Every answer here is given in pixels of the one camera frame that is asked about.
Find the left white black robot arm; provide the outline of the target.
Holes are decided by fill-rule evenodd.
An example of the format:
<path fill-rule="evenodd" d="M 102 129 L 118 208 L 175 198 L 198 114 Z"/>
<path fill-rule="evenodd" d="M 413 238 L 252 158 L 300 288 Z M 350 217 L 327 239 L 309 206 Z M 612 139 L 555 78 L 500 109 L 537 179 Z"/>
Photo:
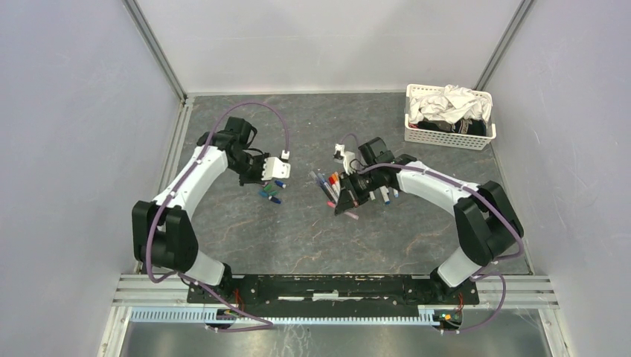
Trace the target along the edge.
<path fill-rule="evenodd" d="M 229 117 L 225 128 L 205 133 L 193 156 L 153 200 L 132 208 L 132 247 L 146 268 L 166 268 L 205 283 L 205 293 L 225 303 L 234 293 L 227 264 L 203 253 L 191 218 L 214 181 L 225 171 L 238 175 L 240 186 L 262 184 L 269 154 L 251 147 L 257 129 L 247 120 Z"/>

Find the pink thin pen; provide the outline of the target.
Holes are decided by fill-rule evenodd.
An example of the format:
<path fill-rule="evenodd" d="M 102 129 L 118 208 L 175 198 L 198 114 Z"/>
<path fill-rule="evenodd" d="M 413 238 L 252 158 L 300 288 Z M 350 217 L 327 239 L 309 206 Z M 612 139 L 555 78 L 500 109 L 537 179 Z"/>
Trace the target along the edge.
<path fill-rule="evenodd" d="M 328 201 L 328 202 L 327 202 L 327 205 L 328 205 L 329 207 L 333 208 L 333 209 L 335 209 L 335 208 L 336 208 L 336 204 L 335 204 L 334 202 L 332 202 L 332 201 Z M 349 212 L 349 211 L 345 211 L 345 212 L 343 212 L 343 214 L 344 214 L 345 216 L 350 217 L 351 219 L 355 219 L 355 220 L 358 220 L 358 219 L 359 219 L 359 217 L 358 217 L 355 213 L 351 213 L 351 212 Z"/>

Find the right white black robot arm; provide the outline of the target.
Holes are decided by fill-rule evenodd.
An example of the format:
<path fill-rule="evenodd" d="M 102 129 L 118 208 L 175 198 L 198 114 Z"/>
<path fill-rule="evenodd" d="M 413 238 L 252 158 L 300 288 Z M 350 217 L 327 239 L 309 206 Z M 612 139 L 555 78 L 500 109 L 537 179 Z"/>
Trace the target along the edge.
<path fill-rule="evenodd" d="M 335 145 L 333 158 L 343 166 L 336 214 L 363 205 L 378 190 L 392 190 L 424 199 L 453 216 L 458 247 L 431 273 L 429 284 L 438 303 L 451 302 L 463 282 L 480 276 L 488 265 L 523 253 L 524 229 L 499 183 L 449 177 L 412 155 L 395 156 L 380 137 L 358 150 Z"/>

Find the large blue white marker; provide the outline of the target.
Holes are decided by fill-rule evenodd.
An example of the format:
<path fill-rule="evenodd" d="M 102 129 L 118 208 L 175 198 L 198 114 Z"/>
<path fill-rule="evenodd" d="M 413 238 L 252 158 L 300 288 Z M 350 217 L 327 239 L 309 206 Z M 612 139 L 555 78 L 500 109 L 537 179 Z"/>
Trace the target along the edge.
<path fill-rule="evenodd" d="M 391 203 L 391 199 L 390 199 L 390 196 L 389 196 L 389 189 L 386 186 L 381 186 L 379 188 L 379 192 L 380 192 L 380 194 L 382 196 L 382 199 L 383 199 L 384 203 L 386 205 L 389 205 Z"/>

